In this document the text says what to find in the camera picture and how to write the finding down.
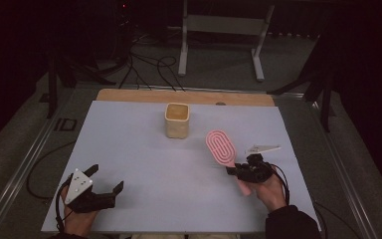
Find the beige container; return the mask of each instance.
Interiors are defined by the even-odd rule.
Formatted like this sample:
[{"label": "beige container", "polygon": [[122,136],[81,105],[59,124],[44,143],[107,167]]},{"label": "beige container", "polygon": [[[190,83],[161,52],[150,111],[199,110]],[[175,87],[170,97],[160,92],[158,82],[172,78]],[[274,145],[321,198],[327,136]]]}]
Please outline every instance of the beige container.
[{"label": "beige container", "polygon": [[165,112],[166,136],[185,138],[188,136],[190,109],[186,104],[169,103]]}]

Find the white triangular bracket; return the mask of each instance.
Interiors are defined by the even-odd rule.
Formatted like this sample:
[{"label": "white triangular bracket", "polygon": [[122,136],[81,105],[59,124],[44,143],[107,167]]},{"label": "white triangular bracket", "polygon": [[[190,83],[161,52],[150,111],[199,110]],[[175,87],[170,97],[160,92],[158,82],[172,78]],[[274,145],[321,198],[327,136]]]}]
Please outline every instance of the white triangular bracket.
[{"label": "white triangular bracket", "polygon": [[92,185],[93,181],[80,170],[76,169],[73,174],[73,178],[71,179],[70,188],[68,189],[68,194],[65,198],[65,203],[70,204]]},{"label": "white triangular bracket", "polygon": [[254,145],[246,151],[246,155],[273,151],[277,149],[281,149],[281,146],[280,145]]}]

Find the table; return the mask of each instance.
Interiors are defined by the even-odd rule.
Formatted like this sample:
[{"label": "table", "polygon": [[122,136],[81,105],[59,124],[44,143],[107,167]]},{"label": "table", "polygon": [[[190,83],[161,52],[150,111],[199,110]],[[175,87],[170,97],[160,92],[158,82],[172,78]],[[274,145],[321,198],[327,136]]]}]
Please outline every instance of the table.
[{"label": "table", "polygon": [[202,16],[188,14],[188,0],[184,0],[182,17],[182,47],[179,58],[179,76],[186,75],[188,44],[188,31],[200,31],[211,33],[231,33],[243,35],[259,36],[259,44],[252,49],[252,59],[256,71],[256,79],[262,82],[265,79],[262,64],[260,62],[260,51],[269,29],[269,23],[275,9],[274,5],[269,7],[269,11],[264,19],[231,18],[218,16]]},{"label": "table", "polygon": [[[243,196],[234,178],[214,161],[205,146],[205,132],[213,125],[228,130],[238,151],[237,162],[255,141],[267,144],[274,138],[282,149],[266,153],[266,161],[285,171],[291,204],[316,219],[284,123],[270,96],[102,90],[96,99],[61,179],[64,181],[76,167],[86,170],[98,163],[100,170],[92,177],[95,193],[109,192],[125,181],[116,207],[100,213],[93,231],[264,231],[267,208],[254,195]],[[164,135],[163,113],[169,102],[191,104],[190,134],[186,139]],[[240,123],[234,115],[249,124]],[[253,119],[263,123],[254,127]],[[228,128],[231,121],[236,126]],[[42,231],[57,230],[54,208],[55,200]]]}]

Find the black sleeve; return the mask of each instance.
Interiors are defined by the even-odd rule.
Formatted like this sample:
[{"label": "black sleeve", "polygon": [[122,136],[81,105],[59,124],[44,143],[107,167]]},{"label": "black sleeve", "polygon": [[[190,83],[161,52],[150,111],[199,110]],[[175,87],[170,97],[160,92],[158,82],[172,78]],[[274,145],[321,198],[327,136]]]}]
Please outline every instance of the black sleeve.
[{"label": "black sleeve", "polygon": [[73,234],[59,233],[55,236],[50,237],[49,239],[87,239],[87,238],[73,235]]},{"label": "black sleeve", "polygon": [[267,239],[304,238],[320,239],[317,223],[296,206],[273,211],[266,219]]}]

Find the dark background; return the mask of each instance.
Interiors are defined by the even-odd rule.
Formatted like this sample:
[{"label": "dark background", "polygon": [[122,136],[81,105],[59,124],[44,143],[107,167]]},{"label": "dark background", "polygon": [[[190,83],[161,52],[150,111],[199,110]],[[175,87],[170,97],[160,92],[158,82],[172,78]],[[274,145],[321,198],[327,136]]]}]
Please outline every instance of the dark background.
[{"label": "dark background", "polygon": [[[50,46],[57,44],[79,62],[93,63],[95,58],[114,56],[113,31],[125,19],[164,41],[166,26],[181,25],[182,1],[125,3],[127,11],[115,12],[118,0],[0,1],[0,130],[47,72]],[[259,1],[214,3],[213,15],[257,18],[266,10]],[[206,5],[207,1],[191,1],[189,11],[204,13]],[[382,173],[382,1],[284,2],[275,10],[270,32],[322,34],[308,59],[309,68],[315,71],[329,60],[329,52],[337,56],[333,88]]]}]

